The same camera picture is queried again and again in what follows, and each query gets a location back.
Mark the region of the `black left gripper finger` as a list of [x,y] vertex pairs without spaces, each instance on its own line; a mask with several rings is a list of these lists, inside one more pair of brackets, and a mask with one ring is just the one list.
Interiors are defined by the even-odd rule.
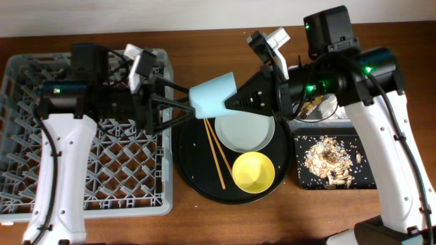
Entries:
[[193,107],[177,100],[152,95],[150,102],[151,122],[149,133],[161,133],[195,116]]
[[170,80],[161,78],[161,77],[157,77],[155,78],[155,96],[156,97],[166,97],[166,92],[165,92],[165,88],[172,88],[176,91],[188,94],[189,93],[189,89],[185,88],[184,86],[181,86],[179,84],[173,83]]

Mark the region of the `gold snack wrapper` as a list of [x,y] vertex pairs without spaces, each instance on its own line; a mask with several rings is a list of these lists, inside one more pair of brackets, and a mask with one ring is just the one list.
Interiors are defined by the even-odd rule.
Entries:
[[306,102],[302,110],[300,111],[299,117],[301,119],[306,119],[313,111],[317,108],[317,106],[323,101],[324,96],[321,95],[319,97],[313,98],[312,100]]

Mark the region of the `grey round plate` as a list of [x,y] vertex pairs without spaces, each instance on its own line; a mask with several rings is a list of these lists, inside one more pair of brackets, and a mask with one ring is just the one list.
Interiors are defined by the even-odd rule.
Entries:
[[266,147],[275,134],[275,119],[252,113],[220,116],[215,119],[219,141],[234,152],[253,152]]

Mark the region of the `white tissue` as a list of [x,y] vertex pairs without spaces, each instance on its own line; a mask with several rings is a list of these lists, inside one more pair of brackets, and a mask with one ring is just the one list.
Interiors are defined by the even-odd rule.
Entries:
[[337,106],[337,98],[334,95],[329,96],[327,99],[321,102],[318,111],[322,119],[341,119],[342,112],[340,108],[337,108]]

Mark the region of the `light blue plastic cup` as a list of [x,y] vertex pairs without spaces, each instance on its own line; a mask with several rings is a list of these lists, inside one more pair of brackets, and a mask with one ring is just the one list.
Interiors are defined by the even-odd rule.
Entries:
[[232,72],[201,83],[189,89],[189,102],[197,119],[216,118],[237,114],[225,107],[225,101],[237,92]]

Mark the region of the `yellow plastic bowl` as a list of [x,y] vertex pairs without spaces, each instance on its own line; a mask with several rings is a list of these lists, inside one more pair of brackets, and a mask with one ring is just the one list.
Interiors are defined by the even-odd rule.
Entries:
[[272,186],[275,180],[275,166],[261,152],[246,152],[234,161],[232,179],[242,191],[259,194]]

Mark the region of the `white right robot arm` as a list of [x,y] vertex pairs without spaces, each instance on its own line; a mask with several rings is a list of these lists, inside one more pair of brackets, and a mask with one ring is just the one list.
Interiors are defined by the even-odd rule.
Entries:
[[313,97],[333,94],[364,147],[381,214],[326,238],[327,244],[434,244],[435,189],[409,124],[405,82],[387,48],[319,52],[282,76],[256,73],[225,101],[230,110],[293,120]]

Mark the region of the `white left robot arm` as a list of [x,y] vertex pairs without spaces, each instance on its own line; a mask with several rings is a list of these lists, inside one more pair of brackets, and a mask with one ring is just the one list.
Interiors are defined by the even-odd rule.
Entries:
[[33,116],[42,130],[42,153],[23,244],[84,244],[85,179],[99,120],[134,120],[138,130],[155,135],[191,118],[194,109],[184,99],[167,98],[167,88],[189,92],[160,77],[128,87],[98,78],[48,80],[40,86]]

